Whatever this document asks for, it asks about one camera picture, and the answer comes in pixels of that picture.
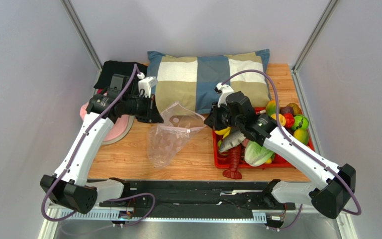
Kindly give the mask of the clear zip top bag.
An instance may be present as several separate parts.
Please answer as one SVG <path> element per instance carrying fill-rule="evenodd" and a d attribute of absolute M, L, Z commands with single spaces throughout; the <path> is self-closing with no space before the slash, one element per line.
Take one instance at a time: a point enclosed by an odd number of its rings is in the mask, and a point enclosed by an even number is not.
<path fill-rule="evenodd" d="M 147 132 L 147 157 L 155 168 L 164 168 L 196 136 L 205 117 L 175 102 L 161 112 L 163 123 Z"/>

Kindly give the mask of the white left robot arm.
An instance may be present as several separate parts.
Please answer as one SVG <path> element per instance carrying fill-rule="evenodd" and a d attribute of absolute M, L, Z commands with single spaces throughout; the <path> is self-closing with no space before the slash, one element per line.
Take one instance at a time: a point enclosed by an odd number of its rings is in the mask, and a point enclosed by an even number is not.
<path fill-rule="evenodd" d="M 158 80 L 142 73 L 130 78 L 113 75 L 111 86 L 90 98 L 83 124 L 67 156 L 52 175 L 43 175 L 40 186 L 52 203 L 87 214 L 96 204 L 118 199 L 127 183 L 109 178 L 88 182 L 88 174 L 105 137 L 122 116 L 143 123 L 163 123 L 151 93 Z"/>

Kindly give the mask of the green toy lettuce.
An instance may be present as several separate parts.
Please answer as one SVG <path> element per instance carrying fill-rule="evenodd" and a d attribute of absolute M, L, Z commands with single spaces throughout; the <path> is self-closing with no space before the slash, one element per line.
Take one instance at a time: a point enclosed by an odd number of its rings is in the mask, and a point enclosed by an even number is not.
<path fill-rule="evenodd" d="M 249 141 L 245 147 L 244 161 L 252 167 L 257 167 L 266 163 L 273 155 L 273 151 Z"/>

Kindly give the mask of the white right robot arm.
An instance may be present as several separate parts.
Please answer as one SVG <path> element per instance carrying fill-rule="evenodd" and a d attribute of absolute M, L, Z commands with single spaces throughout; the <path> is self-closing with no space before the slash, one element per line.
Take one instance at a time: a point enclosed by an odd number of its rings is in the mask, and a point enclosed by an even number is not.
<path fill-rule="evenodd" d="M 308 148 L 272 117 L 256 113 L 242 92 L 220 93 L 204 123 L 214 130 L 228 126 L 238 129 L 240 136 L 279 154 L 310 180 L 308 183 L 275 181 L 270 193 L 278 202 L 312 205 L 331 219 L 341 212 L 361 214 L 355 196 L 355 168 L 350 164 L 338 165 Z"/>

